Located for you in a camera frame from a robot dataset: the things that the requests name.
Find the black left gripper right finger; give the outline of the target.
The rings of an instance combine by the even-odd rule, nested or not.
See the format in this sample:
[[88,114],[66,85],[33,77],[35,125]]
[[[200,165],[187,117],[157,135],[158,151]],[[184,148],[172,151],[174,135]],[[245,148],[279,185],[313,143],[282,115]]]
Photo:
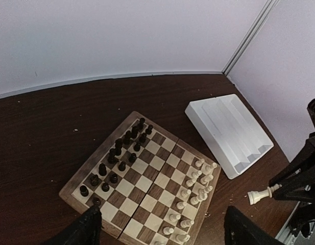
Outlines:
[[228,206],[227,208],[224,218],[224,231],[225,244],[283,244],[260,229],[234,206]]

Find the white chess queen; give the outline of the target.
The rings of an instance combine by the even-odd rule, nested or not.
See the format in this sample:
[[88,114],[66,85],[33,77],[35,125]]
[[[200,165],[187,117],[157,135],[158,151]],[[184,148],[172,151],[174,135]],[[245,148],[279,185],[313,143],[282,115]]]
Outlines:
[[190,199],[190,203],[191,203],[192,205],[196,205],[196,204],[198,204],[198,203],[200,203],[200,202],[206,200],[207,197],[208,197],[208,195],[207,195],[206,193],[201,193],[201,194],[197,195],[196,197],[192,197],[192,198]]

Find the white chess rook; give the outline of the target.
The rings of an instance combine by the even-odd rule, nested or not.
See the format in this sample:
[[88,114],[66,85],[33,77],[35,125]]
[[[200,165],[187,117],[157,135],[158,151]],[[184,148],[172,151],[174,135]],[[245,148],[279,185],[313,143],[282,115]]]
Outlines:
[[184,209],[186,206],[187,206],[187,203],[184,202],[184,201],[178,202],[178,203],[176,204],[176,207],[177,207],[177,209],[179,209],[179,210]]

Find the white bishop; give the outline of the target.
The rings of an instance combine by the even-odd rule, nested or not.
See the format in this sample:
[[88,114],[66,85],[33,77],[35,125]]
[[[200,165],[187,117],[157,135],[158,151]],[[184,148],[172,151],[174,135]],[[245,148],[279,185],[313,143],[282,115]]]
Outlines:
[[189,234],[178,234],[176,235],[176,241],[177,242],[188,242],[190,240],[190,235]]

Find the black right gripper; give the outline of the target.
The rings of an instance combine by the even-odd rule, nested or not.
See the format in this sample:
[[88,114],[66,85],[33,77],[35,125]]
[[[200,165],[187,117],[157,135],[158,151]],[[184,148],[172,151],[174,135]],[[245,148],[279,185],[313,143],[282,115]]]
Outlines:
[[[307,111],[315,128],[315,99]],[[315,131],[289,165],[269,181],[271,187],[276,184],[280,186],[273,192],[276,200],[315,202]]]

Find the white chess pawn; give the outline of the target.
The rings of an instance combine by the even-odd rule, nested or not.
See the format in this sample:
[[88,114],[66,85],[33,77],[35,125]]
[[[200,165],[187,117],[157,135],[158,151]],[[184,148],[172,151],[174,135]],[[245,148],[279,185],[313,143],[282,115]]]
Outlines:
[[191,178],[197,179],[201,174],[202,174],[202,172],[201,172],[200,170],[193,171],[193,172],[191,173]]
[[189,180],[187,180],[187,181],[185,182],[185,185],[186,185],[187,187],[192,187],[192,186],[195,184],[196,181],[197,181],[196,178],[189,179]]
[[205,163],[205,159],[201,158],[195,162],[195,166],[198,168],[201,168],[204,163]]

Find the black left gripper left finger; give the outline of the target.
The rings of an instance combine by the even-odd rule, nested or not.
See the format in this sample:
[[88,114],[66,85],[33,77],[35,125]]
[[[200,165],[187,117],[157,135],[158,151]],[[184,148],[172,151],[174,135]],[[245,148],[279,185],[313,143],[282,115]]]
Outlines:
[[99,207],[94,205],[72,224],[42,244],[100,244],[101,230],[102,213]]

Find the white chess piece handed over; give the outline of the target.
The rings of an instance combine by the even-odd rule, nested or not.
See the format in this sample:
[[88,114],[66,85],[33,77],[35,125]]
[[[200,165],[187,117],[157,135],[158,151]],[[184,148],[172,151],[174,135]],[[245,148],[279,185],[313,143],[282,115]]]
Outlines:
[[191,190],[190,189],[182,190],[180,192],[180,196],[183,197],[183,198],[186,198],[186,197],[190,196],[190,194],[191,194]]

